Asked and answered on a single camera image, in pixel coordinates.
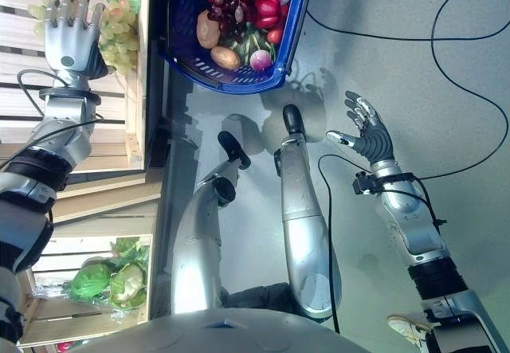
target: cabbage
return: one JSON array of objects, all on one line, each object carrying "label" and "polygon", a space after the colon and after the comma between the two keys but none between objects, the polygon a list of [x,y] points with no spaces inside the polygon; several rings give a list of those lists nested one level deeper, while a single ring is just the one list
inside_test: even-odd
[{"label": "cabbage", "polygon": [[110,280],[110,300],[123,303],[132,299],[144,286],[143,271],[137,264],[128,264]]},{"label": "cabbage", "polygon": [[127,311],[139,307],[141,304],[145,302],[146,298],[147,292],[145,291],[145,288],[142,288],[138,291],[138,293],[136,293],[135,297],[119,303],[112,301],[112,305],[117,309],[123,309]]},{"label": "cabbage", "polygon": [[114,264],[116,270],[134,262],[140,263],[140,266],[147,265],[149,247],[141,245],[139,239],[139,237],[118,238],[116,243],[112,244],[115,256],[110,258],[108,262]]},{"label": "cabbage", "polygon": [[91,299],[108,287],[110,274],[110,268],[105,264],[86,265],[78,271],[71,282],[72,295],[80,299]]}]

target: wooden crate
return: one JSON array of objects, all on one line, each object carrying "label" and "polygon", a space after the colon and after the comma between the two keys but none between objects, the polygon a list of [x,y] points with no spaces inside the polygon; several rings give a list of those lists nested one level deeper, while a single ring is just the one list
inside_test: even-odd
[{"label": "wooden crate", "polygon": [[[23,314],[25,332],[20,347],[38,347],[63,341],[90,339],[130,328],[148,321],[153,233],[158,202],[124,207],[106,214],[83,218],[57,226],[41,259],[20,275],[25,289]],[[139,309],[119,319],[110,307],[72,302],[65,298],[41,299],[33,296],[38,285],[71,280],[90,257],[107,257],[109,243],[117,237],[140,236],[150,246],[147,269],[147,301]]]},{"label": "wooden crate", "polygon": [[[110,74],[90,81],[91,89],[101,95],[97,112],[111,123],[96,124],[92,134],[92,153],[76,172],[141,170],[144,168],[145,101],[147,97],[147,38],[149,0],[141,0],[138,31],[140,51],[136,71],[127,76]],[[94,4],[106,0],[91,0]],[[28,4],[39,0],[0,0],[0,161],[21,148],[38,122],[16,74],[22,69],[50,71],[44,58],[44,42],[33,32],[37,22],[28,15]],[[50,78],[37,74],[24,76],[25,84],[37,96],[39,88],[52,85]]]}]

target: black strap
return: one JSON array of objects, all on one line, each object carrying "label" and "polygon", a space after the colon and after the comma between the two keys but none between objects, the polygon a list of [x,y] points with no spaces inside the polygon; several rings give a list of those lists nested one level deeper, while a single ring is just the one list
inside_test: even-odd
[{"label": "black strap", "polygon": [[0,321],[0,338],[16,343],[23,335],[23,315],[16,312],[10,302],[3,297],[0,297],[0,302],[7,305],[5,316],[9,320],[9,323]]},{"label": "black strap", "polygon": [[416,176],[412,172],[404,172],[402,174],[396,175],[388,175],[382,178],[377,178],[375,175],[367,175],[365,171],[361,171],[356,174],[356,179],[352,183],[354,187],[354,192],[359,194],[365,194],[369,191],[371,194],[379,194],[383,192],[384,184],[387,183],[395,183],[395,182],[403,182],[403,181],[411,181],[416,180]]},{"label": "black strap", "polygon": [[83,99],[84,97],[91,100],[96,106],[101,104],[101,97],[93,92],[80,90],[78,88],[43,88],[39,90],[39,98],[46,99],[46,96],[60,97],[60,98],[77,98]]}]

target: potato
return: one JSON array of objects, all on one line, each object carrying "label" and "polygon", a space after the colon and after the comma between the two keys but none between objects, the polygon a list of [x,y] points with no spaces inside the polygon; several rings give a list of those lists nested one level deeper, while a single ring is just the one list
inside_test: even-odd
[{"label": "potato", "polygon": [[212,49],[220,41],[219,23],[207,18],[208,10],[204,10],[198,16],[197,39],[201,47]]},{"label": "potato", "polygon": [[219,66],[228,69],[235,70],[241,66],[241,59],[233,50],[224,48],[223,46],[216,46],[210,51],[210,57]]}]

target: robotic arm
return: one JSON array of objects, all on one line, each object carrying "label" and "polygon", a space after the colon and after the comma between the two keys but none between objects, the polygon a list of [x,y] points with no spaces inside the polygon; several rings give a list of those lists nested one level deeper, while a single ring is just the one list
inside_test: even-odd
[{"label": "robotic arm", "polygon": [[[45,55],[57,74],[52,88],[40,91],[46,109],[27,145],[0,172],[0,349],[22,335],[16,273],[33,265],[53,232],[45,214],[74,167],[91,151],[96,106],[88,80],[108,68],[97,46],[104,5],[87,23],[90,0],[54,0],[45,16]],[[76,16],[71,16],[77,3]]]},{"label": "robotic arm", "polygon": [[439,323],[427,336],[434,352],[508,353],[503,339],[477,294],[468,289],[453,263],[424,201],[418,200],[412,174],[403,174],[393,156],[390,135],[379,114],[361,96],[346,92],[347,115],[360,137],[328,131],[335,144],[349,146],[366,157],[373,175],[358,173],[356,194],[377,194],[386,210],[391,239],[401,256],[429,321]]}]

